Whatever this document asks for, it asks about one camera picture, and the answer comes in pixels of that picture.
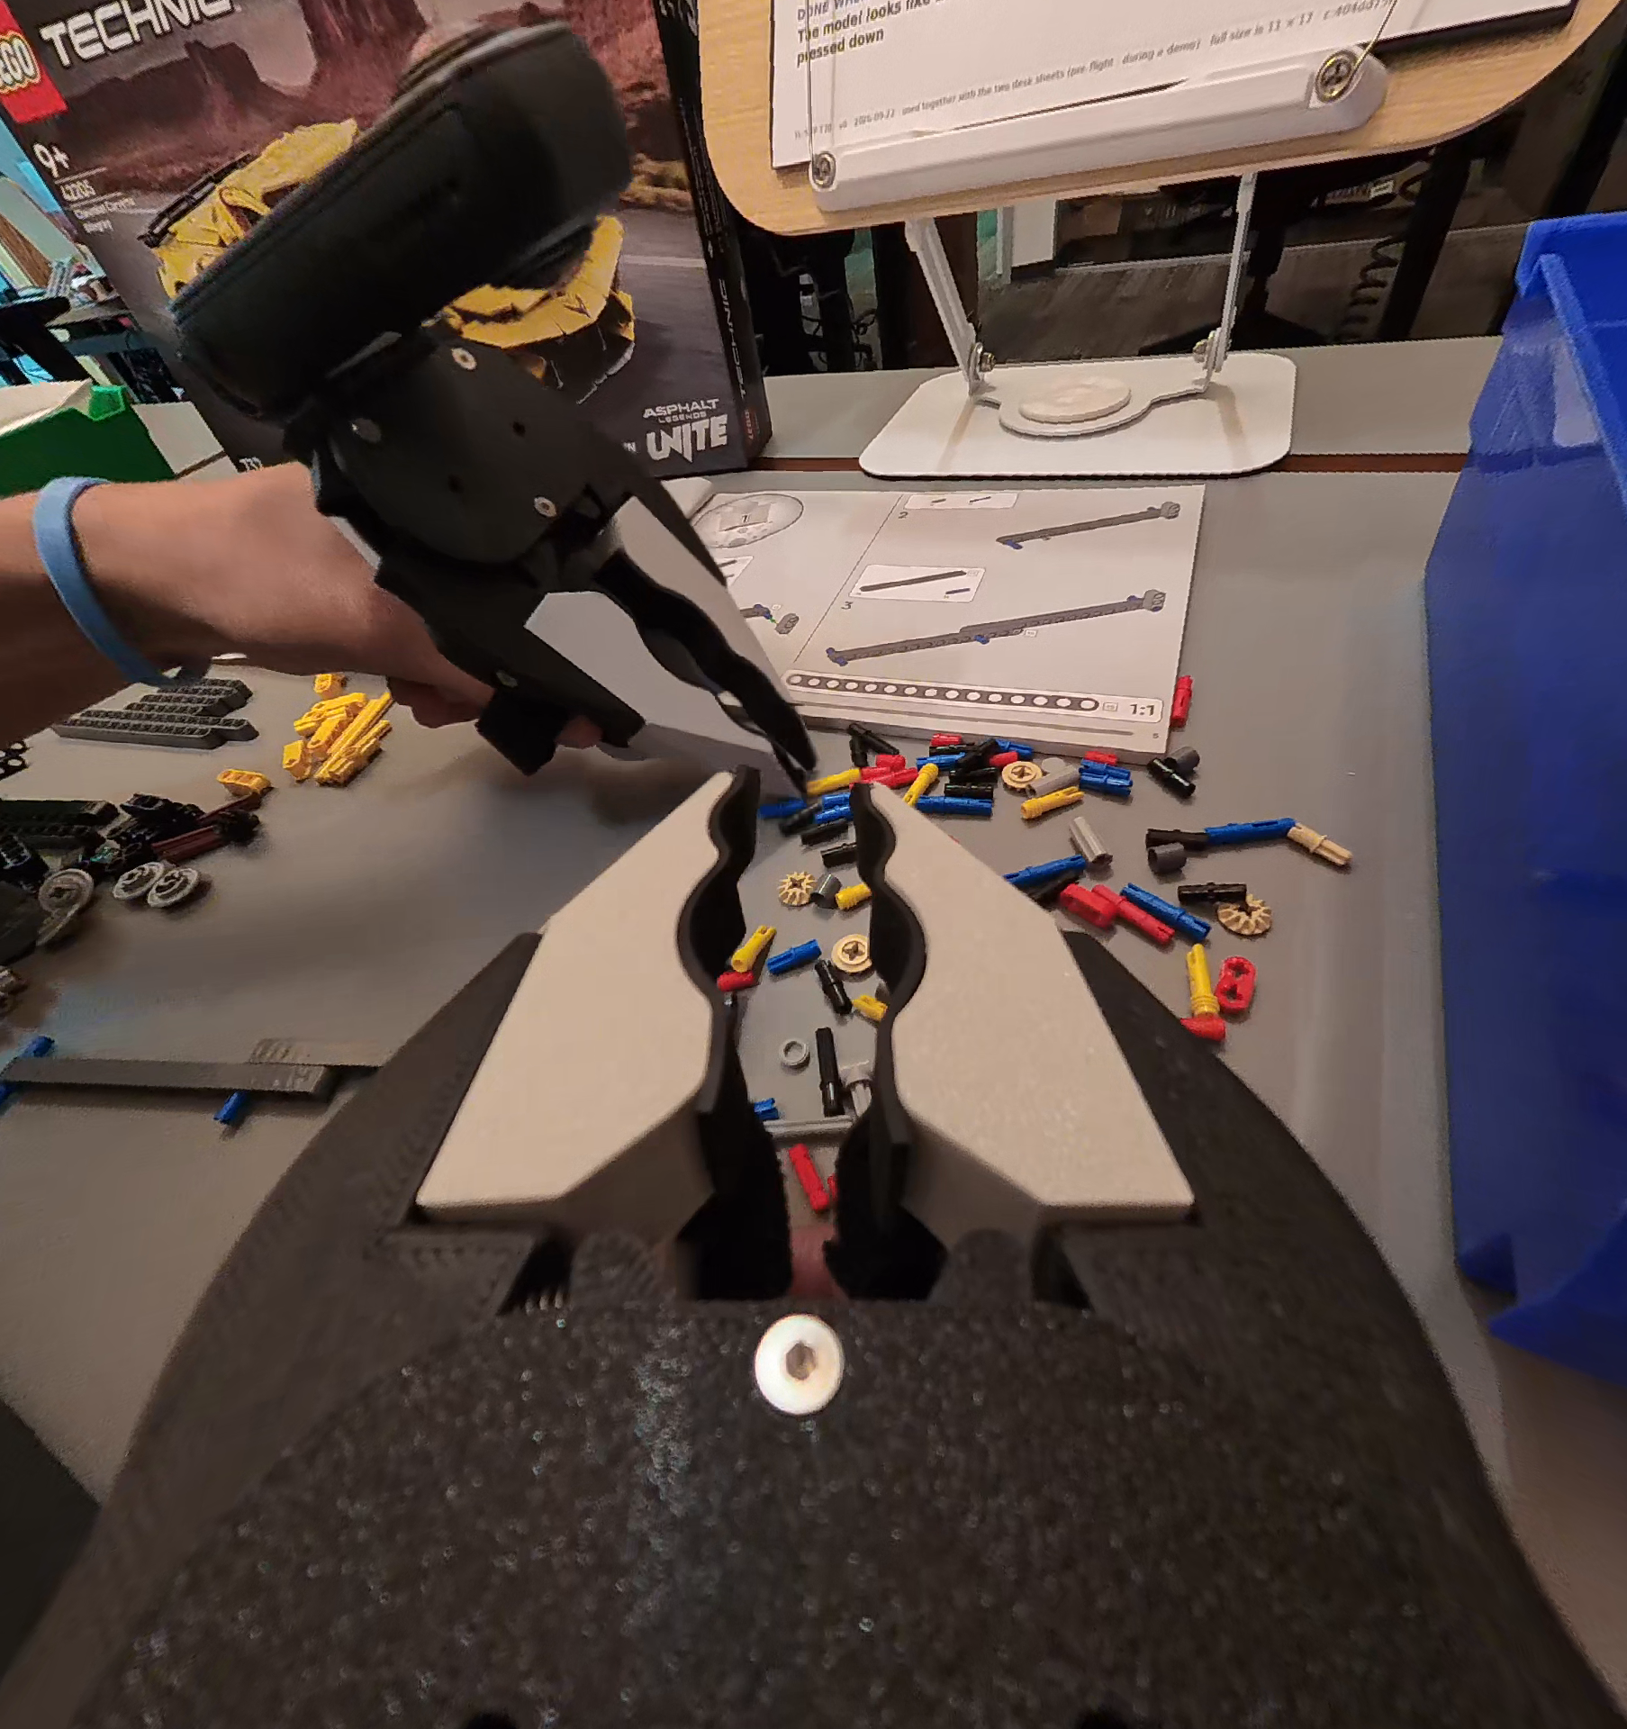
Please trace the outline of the person's left hand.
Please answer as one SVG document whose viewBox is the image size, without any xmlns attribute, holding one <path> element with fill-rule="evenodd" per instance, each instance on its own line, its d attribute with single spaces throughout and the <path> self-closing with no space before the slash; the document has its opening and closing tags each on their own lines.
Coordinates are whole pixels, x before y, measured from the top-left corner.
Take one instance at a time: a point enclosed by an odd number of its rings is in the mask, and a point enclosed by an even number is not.
<svg viewBox="0 0 1627 1729">
<path fill-rule="evenodd" d="M 422 726 L 472 723 L 488 687 L 462 673 L 423 622 L 376 585 L 368 561 L 313 507 L 297 465 L 217 480 L 117 485 L 88 507 L 88 553 L 127 598 L 131 644 L 162 669 L 243 655 L 280 673 L 364 673 Z"/>
</svg>

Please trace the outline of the open instruction booklet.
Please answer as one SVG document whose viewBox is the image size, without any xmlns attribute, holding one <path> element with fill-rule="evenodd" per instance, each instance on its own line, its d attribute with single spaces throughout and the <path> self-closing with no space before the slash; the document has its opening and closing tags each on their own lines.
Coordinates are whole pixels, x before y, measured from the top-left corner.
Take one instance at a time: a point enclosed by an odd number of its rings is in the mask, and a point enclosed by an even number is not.
<svg viewBox="0 0 1627 1729">
<path fill-rule="evenodd" d="M 805 723 L 1168 746 L 1205 485 L 670 493 Z"/>
</svg>

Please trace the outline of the lego set box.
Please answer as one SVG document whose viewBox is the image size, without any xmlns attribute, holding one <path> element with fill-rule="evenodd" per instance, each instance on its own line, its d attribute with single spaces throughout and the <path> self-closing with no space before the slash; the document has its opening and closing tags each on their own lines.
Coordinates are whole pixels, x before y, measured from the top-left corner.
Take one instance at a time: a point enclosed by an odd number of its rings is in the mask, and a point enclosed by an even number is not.
<svg viewBox="0 0 1627 1729">
<path fill-rule="evenodd" d="M 460 34 L 566 25 L 609 77 L 627 185 L 562 289 L 446 310 L 661 477 L 771 441 L 731 205 L 704 142 L 694 2 L 0 2 L 0 120 L 186 381 L 168 302 L 379 120 Z"/>
</svg>

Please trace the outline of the pile of colourful lego pins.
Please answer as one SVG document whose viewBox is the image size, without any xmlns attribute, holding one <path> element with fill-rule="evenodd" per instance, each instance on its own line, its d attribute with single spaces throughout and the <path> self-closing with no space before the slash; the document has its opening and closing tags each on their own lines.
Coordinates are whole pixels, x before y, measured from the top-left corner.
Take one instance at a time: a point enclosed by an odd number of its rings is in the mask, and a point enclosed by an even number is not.
<svg viewBox="0 0 1627 1729">
<path fill-rule="evenodd" d="M 1240 877 L 1244 856 L 1288 844 L 1338 871 L 1350 867 L 1350 852 L 1312 826 L 1254 820 L 1148 826 L 1146 880 L 1115 875 L 1115 856 L 1097 836 L 1100 810 L 1089 806 L 1116 800 L 1127 814 L 1139 779 L 1188 796 L 1194 750 L 1133 770 L 1103 750 L 1058 759 L 984 728 L 975 740 L 939 734 L 899 751 L 866 726 L 849 726 L 849 754 L 850 766 L 811 779 L 809 796 L 759 806 L 759 826 L 776 826 L 799 856 L 780 860 L 780 910 L 759 920 L 719 977 L 724 1004 L 739 1016 L 752 1107 L 772 1142 L 795 1226 L 838 1213 L 841 1143 L 873 1100 L 877 1026 L 895 997 L 884 967 L 885 914 L 858 872 L 853 789 L 873 789 L 877 808 L 911 804 L 970 860 L 991 832 L 1015 848 L 1060 844 L 1058 856 L 999 875 L 1009 902 L 1034 907 L 1041 924 L 1064 916 L 1100 934 L 1133 930 L 1158 951 L 1188 945 L 1193 1008 L 1184 1026 L 1217 1044 L 1229 1017 L 1249 1016 L 1256 969 L 1238 957 L 1213 961 L 1213 927 L 1231 939 L 1256 939 L 1272 927 L 1272 910 Z"/>
</svg>

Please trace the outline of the green plastic bin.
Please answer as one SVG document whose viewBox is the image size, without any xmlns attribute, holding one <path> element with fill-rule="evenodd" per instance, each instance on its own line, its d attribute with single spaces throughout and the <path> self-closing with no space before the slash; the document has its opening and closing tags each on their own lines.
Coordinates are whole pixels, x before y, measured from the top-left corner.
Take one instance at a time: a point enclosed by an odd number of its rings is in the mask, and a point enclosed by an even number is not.
<svg viewBox="0 0 1627 1729">
<path fill-rule="evenodd" d="M 155 483 L 171 476 L 127 390 L 94 381 L 0 387 L 0 499 L 57 477 Z"/>
</svg>

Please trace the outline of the blue plastic bin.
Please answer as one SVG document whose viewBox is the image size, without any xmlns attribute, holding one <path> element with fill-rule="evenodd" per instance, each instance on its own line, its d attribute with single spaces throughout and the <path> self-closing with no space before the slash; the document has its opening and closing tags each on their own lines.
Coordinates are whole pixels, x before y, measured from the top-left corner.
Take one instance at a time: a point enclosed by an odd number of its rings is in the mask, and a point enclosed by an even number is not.
<svg viewBox="0 0 1627 1729">
<path fill-rule="evenodd" d="M 1528 230 L 1426 612 L 1456 1263 L 1627 1388 L 1627 213 Z"/>
</svg>

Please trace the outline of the task instruction sheet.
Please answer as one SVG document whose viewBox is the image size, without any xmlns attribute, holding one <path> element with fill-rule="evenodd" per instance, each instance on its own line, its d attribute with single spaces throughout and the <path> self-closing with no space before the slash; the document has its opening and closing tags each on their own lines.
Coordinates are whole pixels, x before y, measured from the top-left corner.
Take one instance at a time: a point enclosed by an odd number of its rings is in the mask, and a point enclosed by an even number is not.
<svg viewBox="0 0 1627 1729">
<path fill-rule="evenodd" d="M 1566 20 L 1571 2 L 772 2 L 771 162 L 1152 91 L 1281 55 Z"/>
</svg>

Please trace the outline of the blue wristband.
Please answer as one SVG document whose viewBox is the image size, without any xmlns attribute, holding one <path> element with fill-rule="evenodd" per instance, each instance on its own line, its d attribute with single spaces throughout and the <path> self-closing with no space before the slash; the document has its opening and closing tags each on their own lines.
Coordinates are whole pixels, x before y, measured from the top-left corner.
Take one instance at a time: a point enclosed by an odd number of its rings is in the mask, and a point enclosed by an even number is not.
<svg viewBox="0 0 1627 1729">
<path fill-rule="evenodd" d="M 37 553 L 46 582 L 57 593 L 64 616 L 72 620 L 82 642 L 96 651 L 98 657 L 124 677 L 124 681 L 171 687 L 180 669 L 166 672 L 153 667 L 153 661 L 148 661 L 117 630 L 96 587 L 90 585 L 85 550 L 76 527 L 76 507 L 88 491 L 98 485 L 111 485 L 111 480 L 78 476 L 47 480 L 31 502 L 31 550 Z"/>
</svg>

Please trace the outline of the pile of black grey parts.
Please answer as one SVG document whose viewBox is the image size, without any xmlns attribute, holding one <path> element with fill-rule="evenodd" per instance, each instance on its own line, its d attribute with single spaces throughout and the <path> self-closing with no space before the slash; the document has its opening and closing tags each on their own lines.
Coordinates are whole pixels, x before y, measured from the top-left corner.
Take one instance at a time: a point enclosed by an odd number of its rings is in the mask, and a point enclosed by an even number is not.
<svg viewBox="0 0 1627 1729">
<path fill-rule="evenodd" d="M 0 781 L 23 750 L 0 751 Z M 262 832 L 262 774 L 217 774 L 222 804 L 196 806 L 135 791 L 120 804 L 0 791 L 0 1021 L 27 989 L 21 965 L 64 945 L 94 907 L 178 916 L 211 891 L 203 863 Z"/>
</svg>

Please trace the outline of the pile of yellow lego pieces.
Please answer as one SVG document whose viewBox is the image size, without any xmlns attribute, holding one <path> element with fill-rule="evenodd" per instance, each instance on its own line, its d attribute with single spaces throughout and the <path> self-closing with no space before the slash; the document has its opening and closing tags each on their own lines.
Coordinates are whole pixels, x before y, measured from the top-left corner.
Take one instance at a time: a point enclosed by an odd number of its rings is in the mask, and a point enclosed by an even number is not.
<svg viewBox="0 0 1627 1729">
<path fill-rule="evenodd" d="M 313 702 L 292 723 L 281 750 L 289 783 L 345 787 L 380 751 L 391 734 L 391 693 L 362 693 L 345 673 L 316 673 Z"/>
</svg>

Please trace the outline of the stack of dark grey beams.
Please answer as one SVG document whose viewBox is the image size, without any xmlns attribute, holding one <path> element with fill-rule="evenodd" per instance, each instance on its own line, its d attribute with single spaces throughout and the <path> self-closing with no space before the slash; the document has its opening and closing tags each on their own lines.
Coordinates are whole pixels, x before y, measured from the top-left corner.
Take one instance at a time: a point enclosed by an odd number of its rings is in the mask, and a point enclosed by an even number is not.
<svg viewBox="0 0 1627 1729">
<path fill-rule="evenodd" d="M 253 702 L 242 680 L 191 680 L 148 687 L 124 707 L 90 707 L 50 734 L 64 740 L 101 740 L 116 746 L 217 750 L 258 738 L 258 728 L 238 711 Z"/>
</svg>

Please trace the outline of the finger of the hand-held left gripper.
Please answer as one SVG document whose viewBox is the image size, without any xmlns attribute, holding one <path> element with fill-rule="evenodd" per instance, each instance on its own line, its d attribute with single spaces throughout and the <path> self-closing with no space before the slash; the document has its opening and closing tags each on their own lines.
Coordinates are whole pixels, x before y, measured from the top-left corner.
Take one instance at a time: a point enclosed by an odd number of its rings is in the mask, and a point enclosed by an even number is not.
<svg viewBox="0 0 1627 1729">
<path fill-rule="evenodd" d="M 788 704 L 728 581 L 693 543 L 694 538 L 678 507 L 670 502 L 657 507 L 634 493 L 614 510 L 599 538 L 594 585 L 646 629 L 670 629 L 684 644 L 694 644 L 694 630 L 704 630 L 705 640 L 728 630 L 739 642 L 739 655 L 758 657 L 763 672 L 739 673 L 736 684 L 746 720 L 768 734 L 779 763 L 697 767 L 754 767 L 768 791 L 803 791 L 815 767 L 815 750 L 799 711 Z"/>
<path fill-rule="evenodd" d="M 621 710 L 613 754 L 689 766 L 776 766 L 779 751 L 740 710 L 739 673 L 759 673 L 728 630 L 684 644 L 670 629 L 646 629 L 613 597 L 544 597 L 524 622 L 550 655 L 596 684 Z"/>
</svg>

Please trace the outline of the long dark grey lego beam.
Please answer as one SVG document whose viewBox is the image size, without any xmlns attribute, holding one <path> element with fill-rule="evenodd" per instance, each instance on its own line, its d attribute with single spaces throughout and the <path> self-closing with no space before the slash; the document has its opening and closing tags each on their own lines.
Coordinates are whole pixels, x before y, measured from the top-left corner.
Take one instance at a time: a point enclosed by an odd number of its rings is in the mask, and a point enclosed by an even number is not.
<svg viewBox="0 0 1627 1729">
<path fill-rule="evenodd" d="M 60 1056 L 54 1040 L 31 1040 L 0 1072 L 0 1112 L 21 1094 L 158 1094 L 207 1096 L 215 1123 L 234 1127 L 256 1100 L 305 1100 L 321 1107 L 345 1080 L 368 1077 L 379 1060 L 301 1060 L 262 1056 L 247 1060 L 178 1060 Z"/>
</svg>

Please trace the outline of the document stand with wooden board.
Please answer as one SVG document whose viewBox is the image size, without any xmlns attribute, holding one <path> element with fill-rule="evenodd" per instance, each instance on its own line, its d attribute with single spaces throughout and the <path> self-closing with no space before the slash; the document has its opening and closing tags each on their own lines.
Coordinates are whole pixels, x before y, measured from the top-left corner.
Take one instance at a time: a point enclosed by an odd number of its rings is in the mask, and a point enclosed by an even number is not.
<svg viewBox="0 0 1627 1729">
<path fill-rule="evenodd" d="M 1297 370 L 1229 358 L 1258 169 L 1448 142 L 1523 99 L 1614 12 L 1571 2 L 1523 29 L 1281 55 L 1152 91 L 771 162 L 772 2 L 701 2 L 704 132 L 717 179 L 759 228 L 901 224 L 958 369 L 919 387 L 862 453 L 873 477 L 1227 477 L 1291 449 Z M 1217 328 L 1188 358 L 999 365 L 960 306 L 933 221 L 1030 197 L 1238 174 Z"/>
</svg>

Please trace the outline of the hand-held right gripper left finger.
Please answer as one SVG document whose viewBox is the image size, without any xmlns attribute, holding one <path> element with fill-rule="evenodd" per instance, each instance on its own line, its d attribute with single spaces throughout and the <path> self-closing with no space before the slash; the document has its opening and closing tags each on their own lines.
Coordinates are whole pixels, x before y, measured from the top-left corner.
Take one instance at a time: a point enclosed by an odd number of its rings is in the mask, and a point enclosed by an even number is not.
<svg viewBox="0 0 1627 1729">
<path fill-rule="evenodd" d="M 717 986 L 758 806 L 754 767 L 709 775 L 548 919 L 418 1185 L 427 1217 L 630 1234 L 704 1299 L 788 1290 L 780 1165 Z"/>
</svg>

